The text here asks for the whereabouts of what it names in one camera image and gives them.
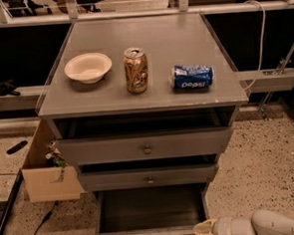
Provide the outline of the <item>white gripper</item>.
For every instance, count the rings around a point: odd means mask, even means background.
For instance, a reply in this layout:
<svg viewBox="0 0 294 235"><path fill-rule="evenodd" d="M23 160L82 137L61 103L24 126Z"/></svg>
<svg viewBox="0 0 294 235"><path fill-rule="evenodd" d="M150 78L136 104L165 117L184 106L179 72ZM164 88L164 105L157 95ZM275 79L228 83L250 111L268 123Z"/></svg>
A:
<svg viewBox="0 0 294 235"><path fill-rule="evenodd" d="M250 219L245 217L207 219L194 225L193 230L195 235L256 235Z"/></svg>

